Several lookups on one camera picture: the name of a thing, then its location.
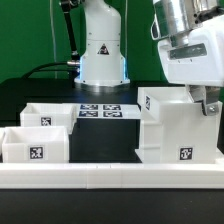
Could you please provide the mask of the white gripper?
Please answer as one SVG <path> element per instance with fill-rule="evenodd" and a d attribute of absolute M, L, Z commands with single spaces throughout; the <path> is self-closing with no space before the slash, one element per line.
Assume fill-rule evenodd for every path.
<path fill-rule="evenodd" d="M 188 45 L 172 47 L 161 38 L 158 22 L 151 26 L 163 72 L 169 83 L 189 85 L 194 103 L 200 103 L 204 116 L 219 113 L 220 88 L 224 86 L 224 20 L 207 20 L 188 34 Z"/>

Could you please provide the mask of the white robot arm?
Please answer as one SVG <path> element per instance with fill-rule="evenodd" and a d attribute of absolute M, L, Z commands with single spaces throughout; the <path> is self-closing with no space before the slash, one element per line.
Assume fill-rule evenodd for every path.
<path fill-rule="evenodd" d="M 206 116 L 217 114 L 224 87 L 224 7 L 219 0 L 152 2 L 151 37 L 167 81 L 184 85 Z M 75 82 L 95 90 L 128 84 L 126 59 L 120 52 L 120 15 L 104 0 L 81 3 L 86 50 Z"/>

